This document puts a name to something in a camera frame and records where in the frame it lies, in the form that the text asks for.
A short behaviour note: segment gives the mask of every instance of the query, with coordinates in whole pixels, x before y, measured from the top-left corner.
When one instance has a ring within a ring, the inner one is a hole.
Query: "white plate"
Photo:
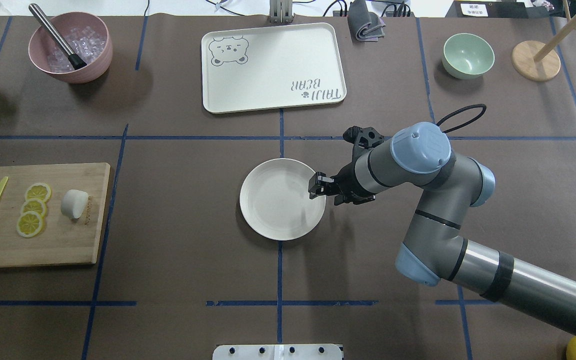
[[[308,183],[315,174],[294,159],[272,159],[246,176],[239,204],[248,225],[273,240],[292,240],[306,235],[320,222],[326,196],[309,198]]]
[[[346,97],[335,29],[303,23],[208,32],[203,107],[213,114],[339,103]]]

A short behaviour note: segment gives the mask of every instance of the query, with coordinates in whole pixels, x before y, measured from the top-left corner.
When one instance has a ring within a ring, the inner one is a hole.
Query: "wooden cutting board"
[[[8,177],[0,198],[0,267],[94,264],[104,223],[110,165],[105,162],[0,166]],[[46,202],[44,229],[34,237],[17,233],[17,221],[28,187],[46,183],[52,196]],[[88,193],[79,219],[62,215],[61,203],[70,189]]]

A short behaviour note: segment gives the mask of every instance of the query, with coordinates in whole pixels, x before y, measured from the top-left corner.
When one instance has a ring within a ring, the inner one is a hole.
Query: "light blue cap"
[[[422,121],[399,130],[390,142],[393,159],[406,171],[430,174],[450,160],[448,136],[434,123]]]
[[[419,284],[434,287],[439,284],[439,276],[435,275],[421,260],[414,255],[403,243],[399,248],[395,267],[407,278],[418,282]]]
[[[471,208],[480,207],[486,203],[486,200],[490,199],[492,193],[495,191],[495,174],[490,171],[489,168],[480,164],[477,160],[470,158],[472,161],[477,163],[479,171],[481,172],[481,193],[475,202],[471,203]]]

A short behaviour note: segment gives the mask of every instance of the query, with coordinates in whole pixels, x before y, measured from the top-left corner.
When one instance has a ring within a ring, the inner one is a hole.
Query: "green bowl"
[[[475,34],[454,34],[443,44],[444,69],[457,79],[478,78],[495,63],[495,53],[486,40]]]

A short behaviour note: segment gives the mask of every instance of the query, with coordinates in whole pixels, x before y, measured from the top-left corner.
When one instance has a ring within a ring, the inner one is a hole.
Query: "bear face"
[[[242,36],[228,38],[215,38],[208,44],[208,50],[212,53],[210,63],[214,66],[221,66],[224,63],[237,62],[246,64],[248,55],[246,50],[249,42]]]

